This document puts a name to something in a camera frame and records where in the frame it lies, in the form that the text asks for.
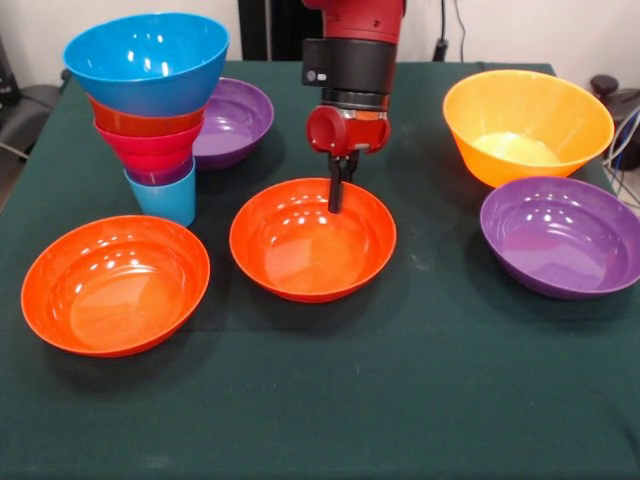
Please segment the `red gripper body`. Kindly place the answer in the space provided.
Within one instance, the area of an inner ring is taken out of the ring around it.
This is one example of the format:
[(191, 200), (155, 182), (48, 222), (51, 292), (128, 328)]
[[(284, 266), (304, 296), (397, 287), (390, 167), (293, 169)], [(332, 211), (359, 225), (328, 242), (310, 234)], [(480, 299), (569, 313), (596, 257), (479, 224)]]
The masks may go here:
[(358, 150), (380, 150), (391, 134), (385, 112), (318, 106), (308, 117), (307, 139), (318, 152), (346, 156)]

